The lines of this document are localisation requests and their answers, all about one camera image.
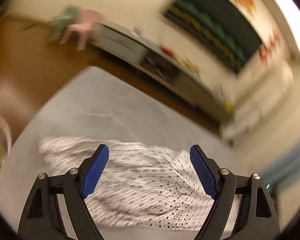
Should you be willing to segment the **dark wall picture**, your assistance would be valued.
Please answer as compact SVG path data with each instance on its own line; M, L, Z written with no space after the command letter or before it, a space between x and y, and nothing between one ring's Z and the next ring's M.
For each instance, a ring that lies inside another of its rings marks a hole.
M235 74L262 44L255 28L229 0L174 0L163 16L191 33Z

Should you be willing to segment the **green plastic child chair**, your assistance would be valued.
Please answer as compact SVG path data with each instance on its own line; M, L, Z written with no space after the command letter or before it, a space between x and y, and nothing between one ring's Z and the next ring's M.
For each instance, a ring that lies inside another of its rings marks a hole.
M52 41L60 39L67 27L75 24L80 13L80 8L74 5L68 5L62 12L50 20L50 38Z

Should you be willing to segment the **red fruit plate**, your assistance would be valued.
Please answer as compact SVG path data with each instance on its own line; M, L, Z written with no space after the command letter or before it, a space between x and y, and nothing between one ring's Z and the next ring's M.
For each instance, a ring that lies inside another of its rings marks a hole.
M167 46L160 45L161 51L169 57L175 57L175 52L173 49L168 48Z

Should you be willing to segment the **white patterned pajama garment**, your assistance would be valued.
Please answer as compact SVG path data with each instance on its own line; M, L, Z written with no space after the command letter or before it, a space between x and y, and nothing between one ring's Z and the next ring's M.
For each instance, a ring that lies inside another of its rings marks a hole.
M49 137L39 153L53 175L65 174L89 158L101 144L109 159L86 206L97 225L143 226L197 231L213 199L204 191L185 150L140 142Z

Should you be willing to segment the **long grey tv cabinet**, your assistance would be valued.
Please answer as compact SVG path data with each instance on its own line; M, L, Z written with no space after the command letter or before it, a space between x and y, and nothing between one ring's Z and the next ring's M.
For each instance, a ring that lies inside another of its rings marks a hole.
M225 110L196 73L135 32L106 22L91 44L148 75L217 122L227 122L232 118L233 113Z

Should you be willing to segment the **yellow box on cabinet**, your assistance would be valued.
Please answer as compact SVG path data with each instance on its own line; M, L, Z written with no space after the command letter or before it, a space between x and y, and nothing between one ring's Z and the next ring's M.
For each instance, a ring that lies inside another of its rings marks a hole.
M225 101L225 110L227 112L232 112L234 110L234 104L231 100L226 100Z

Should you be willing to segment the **pink plastic child chair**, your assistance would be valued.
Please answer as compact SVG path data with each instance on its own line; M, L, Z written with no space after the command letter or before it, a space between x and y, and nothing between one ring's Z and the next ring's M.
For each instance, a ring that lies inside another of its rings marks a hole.
M93 34L94 28L97 24L101 24L102 22L103 15L100 12L82 10L78 22L67 26L60 44L65 44L72 33L78 33L77 50L85 50L87 42Z

